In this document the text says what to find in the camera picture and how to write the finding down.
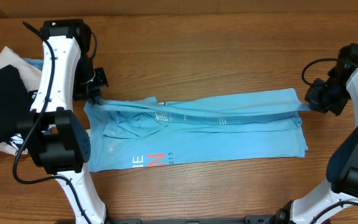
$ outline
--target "red letter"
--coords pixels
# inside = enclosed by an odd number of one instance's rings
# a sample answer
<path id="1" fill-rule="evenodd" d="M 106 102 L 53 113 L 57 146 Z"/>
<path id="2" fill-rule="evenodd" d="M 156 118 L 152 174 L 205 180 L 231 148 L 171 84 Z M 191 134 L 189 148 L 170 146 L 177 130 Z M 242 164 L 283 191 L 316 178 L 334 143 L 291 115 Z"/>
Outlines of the red letter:
<path id="1" fill-rule="evenodd" d="M 164 153 L 154 154 L 154 155 L 147 155 L 148 158 L 158 156 L 158 158 L 156 158 L 156 160 L 154 160 L 153 162 L 151 162 L 151 163 L 148 165 L 148 167 L 165 166 L 165 164 L 155 164 L 155 163 L 158 162 L 160 159 L 164 158 L 164 155 L 165 155 Z"/>

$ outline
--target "folded shirt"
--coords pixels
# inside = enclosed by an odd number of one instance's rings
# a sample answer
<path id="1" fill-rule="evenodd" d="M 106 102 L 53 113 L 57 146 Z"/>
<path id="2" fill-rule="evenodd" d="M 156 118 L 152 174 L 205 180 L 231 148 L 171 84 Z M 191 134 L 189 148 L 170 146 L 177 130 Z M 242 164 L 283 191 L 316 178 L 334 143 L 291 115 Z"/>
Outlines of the folded shirt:
<path id="1" fill-rule="evenodd" d="M 261 157 L 304 157 L 294 89 L 158 103 L 102 100 L 85 106 L 90 171 Z"/>

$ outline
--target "wooden table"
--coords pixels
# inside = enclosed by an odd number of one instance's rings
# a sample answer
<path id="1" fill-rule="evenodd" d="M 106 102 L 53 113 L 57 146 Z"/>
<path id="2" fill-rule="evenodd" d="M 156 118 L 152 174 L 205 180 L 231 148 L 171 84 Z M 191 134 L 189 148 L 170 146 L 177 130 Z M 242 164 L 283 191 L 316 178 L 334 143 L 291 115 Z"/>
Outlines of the wooden table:
<path id="1" fill-rule="evenodd" d="M 308 87 L 303 67 L 336 57 L 358 43 L 358 12 L 254 13 L 216 16 L 85 17 L 98 37 L 95 67 L 110 84 L 104 99 L 160 101 L 295 88 L 301 100 Z M 40 27 L 45 19 L 26 19 Z M 0 51 L 6 45 L 22 57 L 40 58 L 41 42 L 21 19 L 0 19 Z M 307 79 L 327 78 L 333 63 L 321 63 Z M 86 128 L 83 102 L 75 113 Z M 113 218 L 143 220 L 225 218 L 273 214 L 303 197 L 325 177 L 328 159 L 354 129 L 352 105 L 339 117 L 302 113 L 309 151 L 304 159 L 249 159 L 92 174 Z M 13 157 L 0 152 L 0 223 L 53 223 L 73 219 L 54 181 L 21 185 L 12 177 Z M 45 176 L 23 157 L 19 175 Z M 333 223 L 358 223 L 348 208 Z"/>

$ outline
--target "black fabric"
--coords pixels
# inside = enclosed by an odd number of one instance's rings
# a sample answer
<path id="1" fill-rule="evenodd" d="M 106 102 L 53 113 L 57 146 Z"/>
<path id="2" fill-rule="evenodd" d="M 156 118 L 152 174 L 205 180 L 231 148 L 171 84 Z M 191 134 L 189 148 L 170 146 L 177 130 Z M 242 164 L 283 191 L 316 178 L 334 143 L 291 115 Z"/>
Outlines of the black fabric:
<path id="1" fill-rule="evenodd" d="M 29 118 L 31 96 L 19 71 L 12 65 L 0 69 L 0 143 L 17 134 L 18 120 Z"/>

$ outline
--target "cable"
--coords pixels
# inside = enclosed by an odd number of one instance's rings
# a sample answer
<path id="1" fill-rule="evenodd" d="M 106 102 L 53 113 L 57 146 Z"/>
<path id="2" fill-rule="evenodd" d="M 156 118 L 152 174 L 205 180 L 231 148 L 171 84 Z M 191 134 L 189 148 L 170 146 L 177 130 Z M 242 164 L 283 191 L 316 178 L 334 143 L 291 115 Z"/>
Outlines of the cable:
<path id="1" fill-rule="evenodd" d="M 317 216 L 315 216 L 312 221 L 310 222 L 310 224 L 315 224 L 317 222 L 317 220 L 319 218 L 321 218 L 325 213 L 329 212 L 330 210 L 338 207 L 338 206 L 341 206 L 343 208 L 343 205 L 355 205 L 355 206 L 358 206 L 358 203 L 357 202 L 352 202 L 352 201 L 339 201 L 333 205 L 330 205 L 328 206 L 327 208 L 325 208 L 323 211 L 321 211 L 319 214 L 317 214 Z"/>
<path id="2" fill-rule="evenodd" d="M 352 65 L 352 66 L 358 68 L 358 64 L 353 63 L 353 62 L 349 62 L 349 61 L 344 60 L 344 59 L 338 59 L 338 58 L 322 58 L 322 59 L 315 60 L 315 61 L 313 61 L 313 62 L 310 62 L 310 63 L 303 69 L 302 75 L 301 75 L 303 82 L 306 83 L 306 84 L 309 85 L 309 86 L 314 86 L 314 84 L 312 84 L 312 83 L 306 81 L 306 79 L 305 79 L 305 72 L 306 72 L 306 70 L 307 70 L 310 66 L 312 66 L 312 65 L 314 65 L 314 64 L 316 64 L 316 63 L 318 63 L 318 62 L 343 62 L 343 63 L 349 64 L 349 65 Z"/>
<path id="3" fill-rule="evenodd" d="M 98 40 L 93 32 L 91 32 L 91 34 L 93 35 L 94 38 L 94 49 L 93 49 L 92 56 L 89 59 L 93 61 L 94 57 L 96 56 L 96 49 L 98 48 Z"/>
<path id="4" fill-rule="evenodd" d="M 51 66 L 51 74 L 50 74 L 50 79 L 49 79 L 49 84 L 48 84 L 48 88 L 47 88 L 47 93 L 46 93 L 46 96 L 45 96 L 45 101 L 44 101 L 44 105 L 41 109 L 41 112 L 39 113 L 37 119 L 35 120 L 35 123 L 34 125 L 31 127 L 26 139 L 23 141 L 23 144 L 22 144 L 22 147 L 19 149 L 19 151 L 17 152 L 16 154 L 16 157 L 15 157 L 15 161 L 13 163 L 13 168 L 12 168 L 12 173 L 13 173 L 13 177 L 15 178 L 16 181 L 18 181 L 19 183 L 21 184 L 36 184 L 36 183 L 41 183 L 41 182 L 44 182 L 44 181 L 47 181 L 47 180 L 54 180 L 54 179 L 61 179 L 61 180 L 64 180 L 66 182 L 66 184 L 68 186 L 70 186 L 71 188 L 71 191 L 73 192 L 73 195 L 74 195 L 74 198 L 75 198 L 75 202 L 78 206 L 78 208 L 80 209 L 80 212 L 81 212 L 81 215 L 84 216 L 84 219 L 86 220 L 86 222 L 88 224 L 91 224 L 91 221 L 89 220 L 88 216 L 85 214 L 82 206 L 81 206 L 81 203 L 80 203 L 80 200 L 78 198 L 78 195 L 74 189 L 74 186 L 71 182 L 71 180 L 67 179 L 66 177 L 62 177 L 62 176 L 51 176 L 51 177 L 45 177 L 45 178 L 41 178 L 41 179 L 37 179 L 37 180 L 22 180 L 18 175 L 17 175 L 17 165 L 19 163 L 19 159 L 22 155 L 22 152 L 23 150 L 25 149 L 31 135 L 33 135 L 36 127 L 38 126 L 38 124 L 40 123 L 41 121 L 41 118 L 42 116 L 44 115 L 46 109 L 47 109 L 47 105 L 48 105 L 48 102 L 49 102 L 49 97 L 50 97 L 50 92 L 52 90 L 52 83 L 53 83 L 53 78 L 55 76 L 55 54 L 53 53 L 53 49 L 52 49 L 52 46 L 49 44 L 48 40 L 43 40 L 43 38 L 41 37 L 40 35 L 40 32 L 32 27 L 30 24 L 26 23 L 26 22 L 23 22 L 23 25 L 26 26 L 26 28 L 28 28 L 29 30 L 31 30 L 33 33 L 35 33 L 37 36 L 39 36 L 42 41 L 45 42 L 45 44 L 48 46 L 49 48 L 49 51 L 50 51 L 50 56 L 51 56 L 51 61 L 52 61 L 52 66 Z"/>

